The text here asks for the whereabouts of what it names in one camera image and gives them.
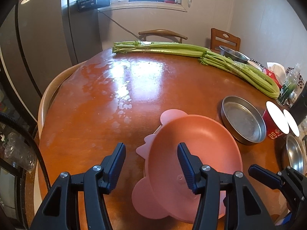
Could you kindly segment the stainless steel bowl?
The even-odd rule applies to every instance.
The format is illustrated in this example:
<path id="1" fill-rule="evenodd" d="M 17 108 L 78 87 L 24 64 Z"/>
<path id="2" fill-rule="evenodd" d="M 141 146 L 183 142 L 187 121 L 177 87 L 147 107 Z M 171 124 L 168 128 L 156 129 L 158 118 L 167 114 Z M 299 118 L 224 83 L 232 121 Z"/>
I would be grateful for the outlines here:
<path id="1" fill-rule="evenodd" d="M 302 141 L 292 133 L 288 134 L 285 143 L 285 164 L 304 176 L 306 175 L 306 154 Z"/>

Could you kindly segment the red paper bowl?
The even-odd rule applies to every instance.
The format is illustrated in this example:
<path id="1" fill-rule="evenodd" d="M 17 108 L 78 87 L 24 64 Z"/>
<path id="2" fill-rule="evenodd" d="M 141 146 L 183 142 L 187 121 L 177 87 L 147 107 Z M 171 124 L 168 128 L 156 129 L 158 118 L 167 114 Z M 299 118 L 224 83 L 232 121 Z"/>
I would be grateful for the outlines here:
<path id="1" fill-rule="evenodd" d="M 284 116 L 285 116 L 285 118 L 288 122 L 288 125 L 289 125 L 291 131 L 293 132 L 293 134 L 296 137 L 299 137 L 300 131 L 299 131 L 298 125 L 297 125 L 295 119 L 293 118 L 293 116 L 286 109 L 283 109 L 283 114 L 284 114 Z"/>
<path id="2" fill-rule="evenodd" d="M 266 126 L 266 135 L 270 139 L 276 139 L 290 132 L 286 117 L 275 103 L 271 101 L 266 102 L 262 118 Z"/>

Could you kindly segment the shallow round metal pan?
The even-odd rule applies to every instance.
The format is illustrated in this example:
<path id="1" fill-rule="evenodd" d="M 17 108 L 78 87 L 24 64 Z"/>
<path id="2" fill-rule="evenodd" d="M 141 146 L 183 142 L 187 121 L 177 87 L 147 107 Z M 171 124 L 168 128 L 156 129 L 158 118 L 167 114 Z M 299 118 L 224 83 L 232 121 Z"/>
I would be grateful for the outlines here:
<path id="1" fill-rule="evenodd" d="M 226 96 L 222 100 L 221 117 L 226 129 L 244 145 L 264 141 L 266 125 L 259 111 L 247 100 Z"/>

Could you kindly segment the pink bear-shaped plate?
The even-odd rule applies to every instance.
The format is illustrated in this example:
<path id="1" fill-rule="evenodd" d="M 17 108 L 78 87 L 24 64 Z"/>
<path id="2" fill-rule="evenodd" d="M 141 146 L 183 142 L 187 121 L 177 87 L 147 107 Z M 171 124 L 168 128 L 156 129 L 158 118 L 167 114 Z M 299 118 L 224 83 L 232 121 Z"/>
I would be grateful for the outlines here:
<path id="1" fill-rule="evenodd" d="M 161 114 L 160 122 L 136 149 L 145 166 L 144 177 L 133 188 L 132 203 L 146 218 L 193 223 L 202 166 L 232 175 L 243 171 L 241 154 L 229 131 L 206 116 L 170 109 Z"/>

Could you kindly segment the black thermos flask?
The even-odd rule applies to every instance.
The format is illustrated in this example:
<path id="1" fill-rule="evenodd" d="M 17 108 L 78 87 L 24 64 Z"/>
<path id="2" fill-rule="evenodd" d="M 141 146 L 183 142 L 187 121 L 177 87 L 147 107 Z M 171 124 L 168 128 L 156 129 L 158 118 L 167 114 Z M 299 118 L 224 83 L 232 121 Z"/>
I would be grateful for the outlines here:
<path id="1" fill-rule="evenodd" d="M 299 94 L 295 103 L 289 110 L 297 125 L 306 118 L 307 115 L 307 84 L 304 85 L 303 90 Z"/>

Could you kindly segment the green label plastic bottle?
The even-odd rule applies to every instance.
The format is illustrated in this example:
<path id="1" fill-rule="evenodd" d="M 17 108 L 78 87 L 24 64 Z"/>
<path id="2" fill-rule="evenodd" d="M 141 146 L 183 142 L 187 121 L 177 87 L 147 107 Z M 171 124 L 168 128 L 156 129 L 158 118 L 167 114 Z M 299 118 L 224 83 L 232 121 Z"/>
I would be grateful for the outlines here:
<path id="1" fill-rule="evenodd" d="M 290 94 L 295 90 L 297 84 L 299 82 L 299 74 L 300 74 L 301 66 L 300 64 L 296 64 L 293 69 L 288 72 L 288 75 L 285 79 L 285 82 L 281 88 L 279 97 L 277 98 L 277 102 L 280 105 L 285 105 L 287 99 Z"/>

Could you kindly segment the celery bunch right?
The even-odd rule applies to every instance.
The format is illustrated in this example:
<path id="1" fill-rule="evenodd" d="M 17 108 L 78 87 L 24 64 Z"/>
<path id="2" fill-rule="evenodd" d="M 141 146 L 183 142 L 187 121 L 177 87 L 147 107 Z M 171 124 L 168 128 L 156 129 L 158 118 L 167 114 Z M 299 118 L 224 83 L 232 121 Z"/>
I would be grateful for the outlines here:
<path id="1" fill-rule="evenodd" d="M 212 51 L 207 51 L 199 61 L 203 65 L 217 67 L 242 78 L 270 98 L 279 97 L 279 87 L 273 79 L 249 64 L 234 61 Z"/>

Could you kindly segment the celery bunch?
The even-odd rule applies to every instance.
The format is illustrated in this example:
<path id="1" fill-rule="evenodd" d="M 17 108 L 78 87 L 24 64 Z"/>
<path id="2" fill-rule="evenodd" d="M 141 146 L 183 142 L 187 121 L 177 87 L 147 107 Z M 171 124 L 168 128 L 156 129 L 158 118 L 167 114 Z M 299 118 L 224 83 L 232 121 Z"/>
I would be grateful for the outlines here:
<path id="1" fill-rule="evenodd" d="M 113 53 L 160 53 L 192 58 L 204 56 L 210 49 L 176 42 L 142 42 L 128 41 L 115 42 L 112 47 Z"/>
<path id="2" fill-rule="evenodd" d="M 270 98 L 279 97 L 279 87 L 273 79 L 249 64 L 234 61 L 212 51 L 207 51 L 199 61 L 203 65 L 217 67 L 242 78 Z"/>

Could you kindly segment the red tissue pack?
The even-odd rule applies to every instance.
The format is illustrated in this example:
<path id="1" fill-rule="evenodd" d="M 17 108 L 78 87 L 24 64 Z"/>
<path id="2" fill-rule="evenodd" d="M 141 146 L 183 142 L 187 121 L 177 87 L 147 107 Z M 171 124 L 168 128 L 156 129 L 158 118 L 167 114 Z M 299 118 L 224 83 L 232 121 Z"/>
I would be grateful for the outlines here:
<path id="1" fill-rule="evenodd" d="M 286 80 L 286 70 L 283 65 L 277 62 L 267 62 L 267 67 L 263 69 L 263 73 L 269 76 L 281 89 Z"/>

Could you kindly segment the far metal bowl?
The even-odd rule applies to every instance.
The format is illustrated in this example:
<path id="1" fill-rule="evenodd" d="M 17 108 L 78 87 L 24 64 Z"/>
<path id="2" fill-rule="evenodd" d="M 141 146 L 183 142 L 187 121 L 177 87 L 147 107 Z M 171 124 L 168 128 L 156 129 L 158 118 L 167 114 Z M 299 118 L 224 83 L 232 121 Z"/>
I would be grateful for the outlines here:
<path id="1" fill-rule="evenodd" d="M 250 58 L 239 51 L 235 51 L 231 48 L 226 46 L 219 46 L 220 55 L 225 56 L 227 58 L 231 58 L 233 61 L 241 62 L 241 63 L 248 63 Z"/>

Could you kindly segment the wooden slat-back chair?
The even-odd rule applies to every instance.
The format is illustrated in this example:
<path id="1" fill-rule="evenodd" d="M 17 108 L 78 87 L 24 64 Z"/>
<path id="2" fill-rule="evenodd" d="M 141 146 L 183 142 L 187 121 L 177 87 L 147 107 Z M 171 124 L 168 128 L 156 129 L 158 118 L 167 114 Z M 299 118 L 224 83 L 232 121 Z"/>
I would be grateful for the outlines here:
<path id="1" fill-rule="evenodd" d="M 216 28 L 211 28 L 210 49 L 216 53 L 220 51 L 220 46 L 239 51 L 240 42 L 241 40 L 239 37 Z"/>

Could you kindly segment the celery bunch left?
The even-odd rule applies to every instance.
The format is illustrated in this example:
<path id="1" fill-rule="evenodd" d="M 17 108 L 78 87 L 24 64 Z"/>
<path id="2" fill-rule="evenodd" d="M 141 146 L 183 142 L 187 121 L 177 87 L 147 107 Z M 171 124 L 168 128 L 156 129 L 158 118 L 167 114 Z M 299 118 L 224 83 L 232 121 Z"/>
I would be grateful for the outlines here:
<path id="1" fill-rule="evenodd" d="M 142 42 L 128 41 L 115 42 L 112 47 L 113 53 L 160 53 L 192 58 L 204 56 L 210 49 L 176 42 Z"/>

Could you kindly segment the grey refrigerator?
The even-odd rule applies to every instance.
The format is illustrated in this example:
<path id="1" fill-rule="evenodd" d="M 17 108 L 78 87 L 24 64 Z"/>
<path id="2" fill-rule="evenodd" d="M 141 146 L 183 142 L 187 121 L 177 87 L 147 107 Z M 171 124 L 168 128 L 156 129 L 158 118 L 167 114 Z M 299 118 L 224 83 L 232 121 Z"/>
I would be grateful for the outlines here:
<path id="1" fill-rule="evenodd" d="M 1 26 L 1 72 L 18 113 L 36 122 L 50 82 L 101 52 L 98 12 L 83 0 L 19 0 Z"/>

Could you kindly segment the black box on shelf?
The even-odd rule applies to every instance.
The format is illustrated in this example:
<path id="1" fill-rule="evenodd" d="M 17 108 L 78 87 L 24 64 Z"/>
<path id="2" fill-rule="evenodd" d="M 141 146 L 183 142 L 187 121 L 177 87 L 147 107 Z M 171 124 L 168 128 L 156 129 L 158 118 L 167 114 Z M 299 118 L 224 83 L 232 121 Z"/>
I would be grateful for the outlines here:
<path id="1" fill-rule="evenodd" d="M 77 0 L 78 11 L 87 11 L 108 7 L 110 0 Z"/>

